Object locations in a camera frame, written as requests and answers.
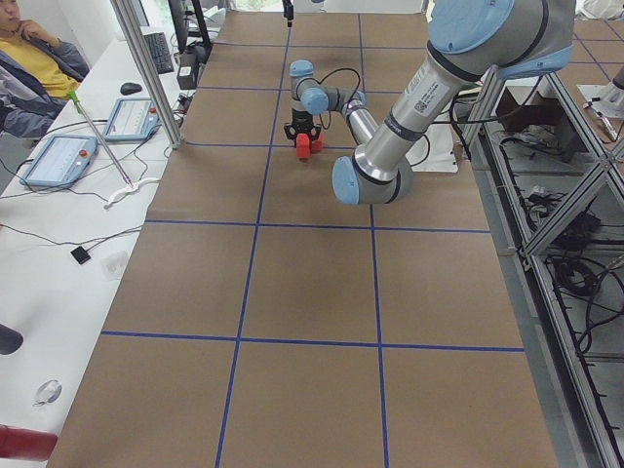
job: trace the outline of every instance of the red cylinder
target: red cylinder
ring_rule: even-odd
[[[50,458],[58,437],[0,424],[0,458],[45,461]]]

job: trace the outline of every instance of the yellow shirt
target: yellow shirt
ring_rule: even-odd
[[[53,98],[67,99],[67,93],[78,88],[79,83],[60,71],[51,57],[17,34],[0,37],[0,50],[37,78]]]

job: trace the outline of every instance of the seated person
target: seated person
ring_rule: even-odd
[[[42,136],[88,72],[75,46],[21,20],[17,0],[0,0],[0,130]]]

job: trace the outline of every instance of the black mouse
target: black mouse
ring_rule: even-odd
[[[133,95],[134,93],[138,93],[139,91],[142,91],[143,87],[139,84],[139,83],[124,83],[123,85],[121,85],[121,88],[119,89],[119,92],[124,95]]]

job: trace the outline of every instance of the white desk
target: white desk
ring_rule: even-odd
[[[179,94],[176,73],[160,77],[169,102],[175,103]],[[106,119],[115,100],[121,97],[119,88],[126,81],[141,83],[140,75],[127,43],[114,41],[77,94],[94,120]],[[143,91],[133,96],[147,97],[148,94]],[[53,128],[82,120],[69,103]],[[88,127],[66,130],[72,130],[71,135],[92,134]],[[111,147],[118,157],[123,157],[136,145]],[[160,130],[137,152],[149,166],[145,176],[159,177],[163,173],[167,164],[164,152],[168,147],[169,141]],[[134,156],[126,158],[122,165],[133,180],[137,180],[144,169]],[[107,166],[79,180],[72,189],[96,192],[108,198],[125,183],[102,149],[87,174]],[[0,200],[0,222],[57,242],[104,237],[141,225],[156,188],[157,184],[145,185],[108,211],[103,208],[104,202],[95,196],[67,191],[4,199]],[[3,196],[24,191],[14,179]],[[132,234],[105,242],[91,251],[91,260],[79,265],[70,255],[72,246],[49,246],[0,227],[0,324],[24,336],[17,352],[0,356],[0,424],[60,433],[119,286],[119,280],[106,278],[101,263],[118,252],[130,256],[136,240],[137,234]],[[50,379],[61,383],[60,397],[52,404],[34,407],[37,388]],[[1,468],[45,465],[45,462],[0,459]]]

